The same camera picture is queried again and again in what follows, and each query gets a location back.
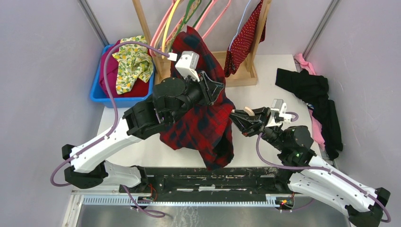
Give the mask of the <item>light blue wire hanger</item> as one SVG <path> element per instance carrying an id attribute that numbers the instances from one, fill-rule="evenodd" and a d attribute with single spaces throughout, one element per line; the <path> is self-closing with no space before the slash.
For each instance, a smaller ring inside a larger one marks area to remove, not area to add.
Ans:
<path id="1" fill-rule="evenodd" d="M 231 46 L 232 46 L 232 44 L 234 43 L 235 38 L 238 36 L 238 34 L 239 34 L 239 32 L 240 32 L 240 27 L 241 27 L 241 25 L 242 25 L 242 23 L 243 23 L 245 13 L 247 12 L 247 9 L 248 9 L 248 7 L 249 7 L 249 5 L 250 5 L 251 2 L 252 2 L 252 0 L 248 0 L 247 4 L 246 4 L 246 6 L 245 6 L 245 8 L 244 8 L 244 10 L 243 10 L 241 19 L 240 19 L 240 21 L 239 21 L 239 24 L 238 24 L 238 27 L 237 27 L 237 30 L 236 30 L 236 34 L 233 36 L 233 38 L 232 38 L 232 40 L 231 40 L 231 43 L 230 43 L 230 45 L 229 45 L 229 47 L 228 47 L 228 51 L 231 51 Z"/>

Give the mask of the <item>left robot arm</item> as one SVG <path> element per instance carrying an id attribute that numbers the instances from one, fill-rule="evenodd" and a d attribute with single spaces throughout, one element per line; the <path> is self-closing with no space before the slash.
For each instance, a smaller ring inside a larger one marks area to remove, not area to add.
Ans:
<path id="1" fill-rule="evenodd" d="M 119 166 L 107 161 L 111 155 L 180 120 L 196 105 L 213 105 L 225 84 L 210 79 L 204 71 L 200 80 L 169 77 L 153 88 L 144 101 L 124 112 L 117 124 L 90 141 L 62 147 L 63 158 L 70 163 L 64 170 L 66 182 L 89 189 L 101 184 L 119 184 L 144 192 L 149 185 L 145 169 Z"/>

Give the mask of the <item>wooden hanger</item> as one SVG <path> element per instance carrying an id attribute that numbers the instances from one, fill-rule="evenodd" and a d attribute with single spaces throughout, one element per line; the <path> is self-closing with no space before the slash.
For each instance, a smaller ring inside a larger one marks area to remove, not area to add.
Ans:
<path id="1" fill-rule="evenodd" d="M 231 113 L 236 113 L 236 114 L 246 114 L 246 115 L 248 115 L 248 116 L 255 116 L 255 113 L 254 113 L 254 111 L 251 109 L 251 108 L 249 108 L 249 107 L 247 107 L 247 106 L 245 106 L 242 110 L 240 110 L 240 109 L 233 109 L 232 111 L 231 111 Z"/>

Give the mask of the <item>red black plaid garment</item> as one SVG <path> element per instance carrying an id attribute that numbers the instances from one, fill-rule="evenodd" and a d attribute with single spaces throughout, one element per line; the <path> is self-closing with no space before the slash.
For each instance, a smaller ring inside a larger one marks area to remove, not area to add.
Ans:
<path id="1" fill-rule="evenodd" d="M 173 42 L 175 53 L 193 51 L 200 56 L 197 70 L 206 72 L 213 81 L 225 83 L 221 65 L 208 49 L 201 35 L 188 26 Z M 222 90 L 214 105 L 196 105 L 173 126 L 160 133 L 160 141 L 177 150 L 197 150 L 208 170 L 227 166 L 234 157 L 232 122 L 229 119 L 234 103 Z"/>

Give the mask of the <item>red polka dot skirt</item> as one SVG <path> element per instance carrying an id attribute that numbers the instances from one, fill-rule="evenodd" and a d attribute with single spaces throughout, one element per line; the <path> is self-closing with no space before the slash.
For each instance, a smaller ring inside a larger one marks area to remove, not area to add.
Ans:
<path id="1" fill-rule="evenodd" d="M 263 1 L 261 0 L 249 16 L 248 20 L 243 24 L 241 29 L 238 30 L 238 33 L 234 36 L 227 49 L 224 65 L 224 75 L 227 78 L 232 74 L 236 74 L 239 66 L 251 52 L 254 40 L 259 40 L 260 43 L 265 40 L 265 24 L 262 27 L 262 34 L 259 36 L 256 35 L 262 4 Z"/>

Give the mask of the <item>lemon print garment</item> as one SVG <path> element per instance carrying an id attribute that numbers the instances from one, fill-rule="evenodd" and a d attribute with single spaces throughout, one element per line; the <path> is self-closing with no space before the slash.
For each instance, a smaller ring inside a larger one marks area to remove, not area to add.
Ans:
<path id="1" fill-rule="evenodd" d="M 148 49 L 139 44 L 127 44 L 112 54 L 118 62 L 116 92 L 118 95 L 132 95 L 148 84 L 154 72 Z"/>

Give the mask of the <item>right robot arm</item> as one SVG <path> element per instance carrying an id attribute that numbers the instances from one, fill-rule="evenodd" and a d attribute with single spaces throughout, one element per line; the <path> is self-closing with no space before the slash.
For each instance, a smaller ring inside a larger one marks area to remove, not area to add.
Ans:
<path id="1" fill-rule="evenodd" d="M 275 109 L 234 109 L 230 119 L 246 137 L 257 136 L 278 151 L 280 164 L 273 187 L 279 193 L 288 190 L 306 195 L 331 206 L 356 227 L 377 227 L 391 222 L 386 208 L 390 192 L 366 186 L 330 165 L 311 148 L 313 139 L 306 126 L 282 129 L 283 123 L 298 119 L 294 112 L 277 113 Z"/>

